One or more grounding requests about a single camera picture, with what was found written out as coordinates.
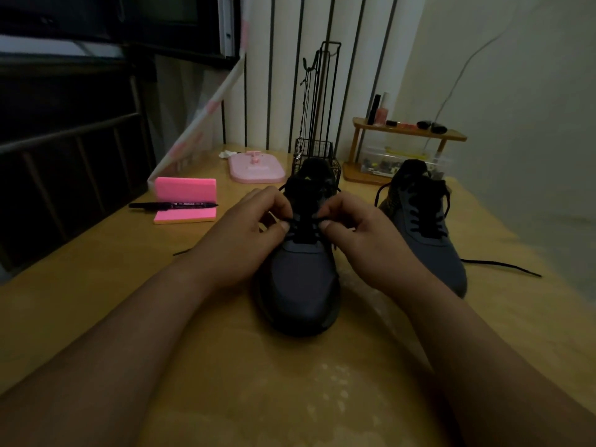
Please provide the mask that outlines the pink and orange sticky pad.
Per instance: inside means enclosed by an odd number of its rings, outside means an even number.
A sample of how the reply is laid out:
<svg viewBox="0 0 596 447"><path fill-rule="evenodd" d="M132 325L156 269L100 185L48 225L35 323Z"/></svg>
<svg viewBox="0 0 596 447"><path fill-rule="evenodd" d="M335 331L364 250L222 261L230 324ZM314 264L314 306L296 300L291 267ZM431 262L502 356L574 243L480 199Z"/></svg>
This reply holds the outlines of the pink and orange sticky pad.
<svg viewBox="0 0 596 447"><path fill-rule="evenodd" d="M190 224L212 222L216 217L216 207L210 209L170 209L158 211L153 222L157 225Z"/></svg>

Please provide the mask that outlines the black shoelace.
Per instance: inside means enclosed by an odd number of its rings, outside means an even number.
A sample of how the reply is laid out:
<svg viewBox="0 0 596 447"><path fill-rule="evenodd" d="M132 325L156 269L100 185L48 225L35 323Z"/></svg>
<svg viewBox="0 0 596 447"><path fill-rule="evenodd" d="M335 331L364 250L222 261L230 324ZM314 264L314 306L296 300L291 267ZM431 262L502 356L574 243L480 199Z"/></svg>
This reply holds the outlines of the black shoelace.
<svg viewBox="0 0 596 447"><path fill-rule="evenodd" d="M288 194L293 204L293 217L284 219L289 224L285 240L301 244L315 244L321 237L320 223L328 219L328 217L317 216L318 205L341 192L341 189L327 181L318 184L314 180L307 180L307 183L313 184L313 188L298 186L289 190Z"/></svg>
<svg viewBox="0 0 596 447"><path fill-rule="evenodd" d="M379 187L379 190L377 191L375 202L374 202L374 206L375 207L378 207L378 200L379 200L379 196L380 196L381 191L385 187L389 187L390 185L391 185L391 183L389 182L389 183L385 183L385 184L383 184L382 186ZM463 262L463 263L466 263L466 264L479 264L479 265L497 266L497 267L515 269L515 270L521 271L523 273L532 275L532 276L537 277L537 278L542 278L543 277L542 275L540 275L538 273L532 272L530 270L526 270L524 268L521 268L521 267L516 266L516 265L513 265L513 264L508 264L508 263L503 263L503 262L487 261L487 260L468 260L468 259L463 259L463 258L460 258L460 261Z"/></svg>

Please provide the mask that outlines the person's right forearm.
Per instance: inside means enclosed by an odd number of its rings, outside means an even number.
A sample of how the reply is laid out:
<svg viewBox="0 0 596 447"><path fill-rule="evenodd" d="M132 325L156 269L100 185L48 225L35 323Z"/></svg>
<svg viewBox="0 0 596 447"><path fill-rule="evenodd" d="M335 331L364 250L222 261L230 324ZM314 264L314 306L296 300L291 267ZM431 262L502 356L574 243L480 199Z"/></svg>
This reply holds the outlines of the person's right forearm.
<svg viewBox="0 0 596 447"><path fill-rule="evenodd" d="M596 447L596 415L532 367L420 265L390 270L405 312L468 445Z"/></svg>

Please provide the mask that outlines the pink sticky note block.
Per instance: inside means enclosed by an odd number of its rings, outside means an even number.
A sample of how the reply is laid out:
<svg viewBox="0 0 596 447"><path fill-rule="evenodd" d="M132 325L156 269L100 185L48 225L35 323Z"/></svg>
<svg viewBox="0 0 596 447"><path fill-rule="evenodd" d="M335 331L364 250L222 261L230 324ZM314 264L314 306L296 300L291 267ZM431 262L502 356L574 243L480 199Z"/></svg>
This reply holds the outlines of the pink sticky note block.
<svg viewBox="0 0 596 447"><path fill-rule="evenodd" d="M162 202L217 202L217 181L212 178L159 177L154 192Z"/></svg>

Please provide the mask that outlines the black marker pen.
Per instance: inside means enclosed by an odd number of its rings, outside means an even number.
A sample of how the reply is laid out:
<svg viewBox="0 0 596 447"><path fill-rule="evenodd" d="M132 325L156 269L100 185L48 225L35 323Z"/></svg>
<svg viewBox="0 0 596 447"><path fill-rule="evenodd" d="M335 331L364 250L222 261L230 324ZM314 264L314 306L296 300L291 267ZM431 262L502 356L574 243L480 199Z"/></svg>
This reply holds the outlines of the black marker pen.
<svg viewBox="0 0 596 447"><path fill-rule="evenodd" d="M203 210L215 209L218 207L214 202L132 202L128 204L129 209L144 211L168 211L168 210Z"/></svg>

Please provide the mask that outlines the wooden desk shelf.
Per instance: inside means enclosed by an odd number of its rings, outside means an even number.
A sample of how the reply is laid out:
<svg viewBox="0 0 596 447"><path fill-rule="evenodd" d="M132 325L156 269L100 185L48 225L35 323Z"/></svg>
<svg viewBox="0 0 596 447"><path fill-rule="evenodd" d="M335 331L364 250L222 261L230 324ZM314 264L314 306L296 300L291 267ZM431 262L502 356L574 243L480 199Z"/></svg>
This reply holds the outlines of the wooden desk shelf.
<svg viewBox="0 0 596 447"><path fill-rule="evenodd" d="M445 149L447 142L455 141L455 142L466 142L467 136L458 132L457 130L448 129L446 134L432 134L425 130L417 129L415 131L404 131L399 129L392 129L387 128L385 126L369 126L367 125L367 120L364 118L354 117L352 119L354 125L354 137L352 140L352 144L349 151L349 156L346 162L342 165L342 175L344 179L348 182L354 183L362 183L362 184L369 184L369 185L378 185L381 186L385 183L389 183L391 178L376 176L372 174L365 174L360 172L359 170L359 163L357 157L359 156L359 141L361 139L362 131L374 131L374 132L383 132L388 134L401 134L407 136L415 136L427 139L436 139L439 140L439 146L436 150L435 157L440 157Z"/></svg>

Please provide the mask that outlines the person's right hand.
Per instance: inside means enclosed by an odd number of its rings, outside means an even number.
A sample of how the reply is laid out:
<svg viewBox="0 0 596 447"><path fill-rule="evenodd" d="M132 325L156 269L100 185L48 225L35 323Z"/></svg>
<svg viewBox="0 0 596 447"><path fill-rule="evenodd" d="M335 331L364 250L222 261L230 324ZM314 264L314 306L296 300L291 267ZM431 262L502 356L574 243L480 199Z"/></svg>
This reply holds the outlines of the person's right hand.
<svg viewBox="0 0 596 447"><path fill-rule="evenodd" d="M427 275L389 218L360 197L338 193L323 203L318 217L328 217L348 228L368 220L364 244L334 245L370 287L396 297L413 290Z"/></svg>

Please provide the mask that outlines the clear plastic storage box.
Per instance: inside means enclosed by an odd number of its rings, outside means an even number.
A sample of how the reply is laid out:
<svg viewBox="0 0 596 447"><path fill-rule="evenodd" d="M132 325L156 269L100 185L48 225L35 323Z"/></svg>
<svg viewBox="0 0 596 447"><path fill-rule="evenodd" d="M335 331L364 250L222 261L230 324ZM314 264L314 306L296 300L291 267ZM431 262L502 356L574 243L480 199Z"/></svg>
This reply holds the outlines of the clear plastic storage box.
<svg viewBox="0 0 596 447"><path fill-rule="evenodd" d="M392 178L405 161L410 159L425 162L428 172L437 178L443 177L452 167L452 160L448 157L419 154L417 151L364 147L358 159L359 170L365 174Z"/></svg>

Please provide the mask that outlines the person's left hand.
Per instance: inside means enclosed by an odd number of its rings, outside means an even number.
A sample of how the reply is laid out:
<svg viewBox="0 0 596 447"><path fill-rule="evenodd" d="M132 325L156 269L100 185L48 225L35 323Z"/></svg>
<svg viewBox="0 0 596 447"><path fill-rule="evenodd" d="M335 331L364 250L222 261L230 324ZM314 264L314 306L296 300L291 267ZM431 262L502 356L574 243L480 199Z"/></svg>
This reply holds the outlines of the person's left hand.
<svg viewBox="0 0 596 447"><path fill-rule="evenodd" d="M179 263L206 291L236 285L251 277L282 243L251 243L254 223L292 216L290 202L277 187L254 189L227 210Z"/></svg>

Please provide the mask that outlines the pink patterned curtain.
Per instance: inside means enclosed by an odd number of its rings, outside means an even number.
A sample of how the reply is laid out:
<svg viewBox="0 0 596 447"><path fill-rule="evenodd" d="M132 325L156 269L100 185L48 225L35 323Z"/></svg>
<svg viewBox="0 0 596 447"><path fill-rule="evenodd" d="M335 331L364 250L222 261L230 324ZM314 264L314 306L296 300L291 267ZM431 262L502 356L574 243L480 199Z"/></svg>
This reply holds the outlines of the pink patterned curtain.
<svg viewBox="0 0 596 447"><path fill-rule="evenodd" d="M148 177L177 176L213 147L214 122L222 103L244 73L246 53L231 70L166 56L156 56L157 96L165 152Z"/></svg>

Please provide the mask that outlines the person's left forearm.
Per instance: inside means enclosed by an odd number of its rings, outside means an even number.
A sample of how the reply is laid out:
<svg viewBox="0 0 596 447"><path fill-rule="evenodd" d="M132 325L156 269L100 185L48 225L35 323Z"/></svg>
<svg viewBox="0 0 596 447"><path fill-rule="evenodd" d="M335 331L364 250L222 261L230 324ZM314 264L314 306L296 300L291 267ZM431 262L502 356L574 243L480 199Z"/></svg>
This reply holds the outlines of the person's left forearm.
<svg viewBox="0 0 596 447"><path fill-rule="evenodd" d="M0 396L0 447L130 447L183 329L220 286L190 258Z"/></svg>

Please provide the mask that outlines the dark grey sneaker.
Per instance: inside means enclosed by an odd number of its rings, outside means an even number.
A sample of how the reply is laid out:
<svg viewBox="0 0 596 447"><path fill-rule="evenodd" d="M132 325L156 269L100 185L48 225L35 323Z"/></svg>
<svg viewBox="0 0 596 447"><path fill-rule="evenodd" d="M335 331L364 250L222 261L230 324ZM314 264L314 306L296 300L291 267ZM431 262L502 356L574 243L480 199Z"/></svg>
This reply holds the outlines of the dark grey sneaker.
<svg viewBox="0 0 596 447"><path fill-rule="evenodd" d="M450 195L445 180L432 178L425 162L408 159L378 190L374 205L391 219L416 258L463 299L466 270L445 222Z"/></svg>
<svg viewBox="0 0 596 447"><path fill-rule="evenodd" d="M329 165L307 159L280 188L292 207L289 190L309 186L307 180L335 183ZM268 255L253 280L253 294L264 317L279 332L314 337L328 330L340 311L340 283L331 241L319 229L315 244L283 240Z"/></svg>

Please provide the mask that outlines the dark metal bed frame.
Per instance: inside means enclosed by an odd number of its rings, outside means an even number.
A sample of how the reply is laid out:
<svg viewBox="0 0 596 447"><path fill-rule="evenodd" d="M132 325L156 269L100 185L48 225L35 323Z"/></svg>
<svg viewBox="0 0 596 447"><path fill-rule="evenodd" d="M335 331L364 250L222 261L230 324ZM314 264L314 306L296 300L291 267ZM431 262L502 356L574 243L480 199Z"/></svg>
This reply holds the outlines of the dark metal bed frame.
<svg viewBox="0 0 596 447"><path fill-rule="evenodd" d="M124 58L0 53L0 283L145 193L138 89Z"/></svg>

